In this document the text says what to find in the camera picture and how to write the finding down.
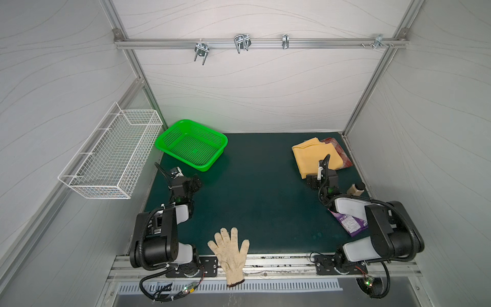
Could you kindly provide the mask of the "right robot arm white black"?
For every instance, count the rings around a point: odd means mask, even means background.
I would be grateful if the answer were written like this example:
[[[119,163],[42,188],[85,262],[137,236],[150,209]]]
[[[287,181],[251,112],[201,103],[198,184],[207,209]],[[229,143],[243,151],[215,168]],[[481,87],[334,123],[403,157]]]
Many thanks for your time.
[[[346,275],[359,264],[414,260],[425,243],[404,205],[339,193],[337,172],[329,168],[330,158],[328,154],[318,161],[317,174],[308,175],[308,182],[317,182],[318,200],[328,211],[365,221],[369,236],[343,244],[328,263]]]

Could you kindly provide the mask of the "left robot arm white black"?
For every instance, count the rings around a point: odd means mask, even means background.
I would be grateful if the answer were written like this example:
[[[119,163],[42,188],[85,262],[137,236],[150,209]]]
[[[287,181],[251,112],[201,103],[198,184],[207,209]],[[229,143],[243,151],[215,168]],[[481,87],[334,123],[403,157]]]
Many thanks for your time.
[[[167,266],[199,266],[197,249],[178,238],[178,226],[192,218],[193,196],[202,188],[197,175],[187,177],[179,167],[170,171],[155,163],[158,172],[166,179],[170,199],[149,212],[137,215],[129,259],[133,268],[147,271]]]

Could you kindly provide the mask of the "yellow tan skirt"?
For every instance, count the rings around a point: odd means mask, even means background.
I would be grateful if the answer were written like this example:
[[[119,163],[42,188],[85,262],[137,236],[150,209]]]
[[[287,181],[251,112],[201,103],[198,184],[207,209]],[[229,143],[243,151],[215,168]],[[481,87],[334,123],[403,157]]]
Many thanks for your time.
[[[292,147],[295,161],[302,179],[307,175],[314,175],[318,172],[318,162],[322,161],[329,154],[329,169],[339,170],[343,166],[340,154],[331,143],[323,143],[318,138],[312,138],[301,144]]]

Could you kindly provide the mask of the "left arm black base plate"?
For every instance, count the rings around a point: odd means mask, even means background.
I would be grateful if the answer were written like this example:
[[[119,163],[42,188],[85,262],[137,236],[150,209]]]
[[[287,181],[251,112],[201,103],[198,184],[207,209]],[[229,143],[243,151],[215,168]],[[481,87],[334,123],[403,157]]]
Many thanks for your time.
[[[218,260],[217,257],[198,257],[192,262],[181,264],[169,273],[167,278],[202,278],[217,276]]]

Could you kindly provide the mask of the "red plaid skirt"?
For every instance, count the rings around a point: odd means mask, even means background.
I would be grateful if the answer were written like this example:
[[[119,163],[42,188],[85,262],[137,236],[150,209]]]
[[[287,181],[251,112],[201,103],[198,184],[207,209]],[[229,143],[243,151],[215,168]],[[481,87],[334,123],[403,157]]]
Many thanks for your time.
[[[350,160],[349,156],[346,154],[344,149],[341,147],[341,145],[338,143],[336,138],[326,138],[322,140],[322,143],[325,144],[332,144],[334,148],[336,149],[336,152],[339,154],[341,157],[341,160],[343,161],[342,166],[339,168],[339,170],[349,168],[353,166],[353,162]]]

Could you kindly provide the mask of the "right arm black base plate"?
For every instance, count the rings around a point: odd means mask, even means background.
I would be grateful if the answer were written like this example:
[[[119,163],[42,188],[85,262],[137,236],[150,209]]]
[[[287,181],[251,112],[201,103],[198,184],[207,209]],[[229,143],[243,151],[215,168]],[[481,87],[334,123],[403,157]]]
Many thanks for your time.
[[[341,254],[315,254],[309,257],[316,269],[316,274],[327,275],[363,275],[367,268],[361,262],[349,262]]]

